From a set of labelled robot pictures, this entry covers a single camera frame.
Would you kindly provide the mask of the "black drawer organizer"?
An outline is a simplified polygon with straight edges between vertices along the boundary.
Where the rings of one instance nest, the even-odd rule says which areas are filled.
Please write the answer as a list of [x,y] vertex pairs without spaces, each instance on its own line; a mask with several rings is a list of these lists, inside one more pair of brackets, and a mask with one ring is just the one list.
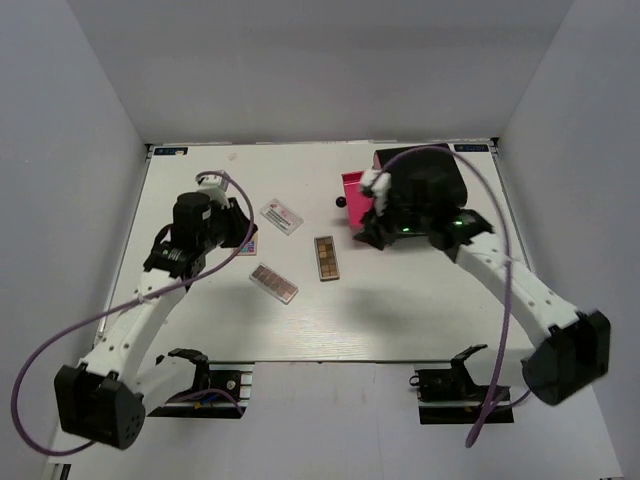
[[384,216],[399,236],[423,235],[421,214],[433,207],[462,208],[467,203],[467,187],[449,146],[435,147],[439,150],[396,147],[374,153],[376,170],[391,163]]

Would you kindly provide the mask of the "pink drawer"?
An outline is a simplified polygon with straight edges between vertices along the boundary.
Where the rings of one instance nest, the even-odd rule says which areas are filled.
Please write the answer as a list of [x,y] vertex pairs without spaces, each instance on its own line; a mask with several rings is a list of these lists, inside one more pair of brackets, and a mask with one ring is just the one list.
[[342,174],[344,198],[349,226],[353,233],[363,228],[362,218],[373,207],[375,194],[365,194],[361,189],[361,178],[365,176],[367,184],[370,184],[379,173],[376,169],[349,172]]

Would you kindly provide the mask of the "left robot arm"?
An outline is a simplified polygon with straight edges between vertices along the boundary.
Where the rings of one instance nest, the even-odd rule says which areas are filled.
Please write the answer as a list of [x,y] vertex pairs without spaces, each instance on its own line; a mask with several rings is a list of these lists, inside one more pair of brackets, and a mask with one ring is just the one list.
[[215,248],[237,249],[256,232],[235,198],[219,187],[178,196],[172,222],[157,234],[143,264],[136,302],[116,316],[106,336],[78,363],[54,378],[64,432],[120,450],[138,437],[145,418],[173,397],[205,396],[207,356],[175,348],[141,364],[171,311],[201,274]]

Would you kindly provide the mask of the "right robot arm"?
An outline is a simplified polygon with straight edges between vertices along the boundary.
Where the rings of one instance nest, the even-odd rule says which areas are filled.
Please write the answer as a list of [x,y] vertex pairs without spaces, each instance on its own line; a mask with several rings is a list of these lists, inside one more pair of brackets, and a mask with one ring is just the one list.
[[396,195],[392,176],[364,171],[360,193],[372,202],[354,238],[378,250],[403,236],[423,236],[461,269],[475,277],[505,306],[534,350],[522,362],[525,385],[555,406],[605,376],[609,368],[611,324],[600,311],[580,311],[555,295],[516,261],[506,235],[477,211],[465,209],[447,189],[444,175],[417,176],[409,191]]

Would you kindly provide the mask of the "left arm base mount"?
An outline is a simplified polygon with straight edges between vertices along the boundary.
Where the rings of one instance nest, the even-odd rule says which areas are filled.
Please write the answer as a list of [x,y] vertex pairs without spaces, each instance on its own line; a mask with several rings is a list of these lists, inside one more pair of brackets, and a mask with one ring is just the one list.
[[188,385],[176,390],[149,417],[240,419],[248,406],[255,365],[210,360],[199,350],[176,348],[156,358],[157,366],[187,362]]

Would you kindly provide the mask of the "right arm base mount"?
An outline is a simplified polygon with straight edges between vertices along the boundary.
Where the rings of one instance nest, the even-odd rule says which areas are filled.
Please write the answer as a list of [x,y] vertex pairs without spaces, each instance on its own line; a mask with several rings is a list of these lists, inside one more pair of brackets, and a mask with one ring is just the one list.
[[481,413],[490,378],[477,383],[466,366],[486,344],[472,345],[446,362],[415,364],[409,385],[415,390],[421,425],[473,425]]

